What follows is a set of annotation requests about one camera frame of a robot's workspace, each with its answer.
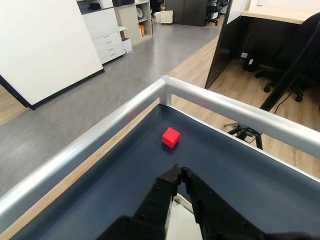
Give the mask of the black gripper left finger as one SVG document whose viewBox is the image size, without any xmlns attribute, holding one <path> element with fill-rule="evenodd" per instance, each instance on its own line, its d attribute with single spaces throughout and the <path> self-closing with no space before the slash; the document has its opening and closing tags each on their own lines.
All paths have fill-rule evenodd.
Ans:
<svg viewBox="0 0 320 240">
<path fill-rule="evenodd" d="M 120 216 L 99 240 L 164 240 L 167 236 L 171 205 L 182 181 L 182 167 L 175 164 L 156 178 L 133 216 Z"/>
</svg>

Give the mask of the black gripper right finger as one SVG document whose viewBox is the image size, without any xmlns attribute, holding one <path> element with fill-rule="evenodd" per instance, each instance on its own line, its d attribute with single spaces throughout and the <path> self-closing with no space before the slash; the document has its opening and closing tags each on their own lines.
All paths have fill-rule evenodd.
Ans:
<svg viewBox="0 0 320 240">
<path fill-rule="evenodd" d="M 182 181 L 204 240 L 264 240 L 265 233 L 245 219 L 196 173 L 184 167 Z"/>
</svg>

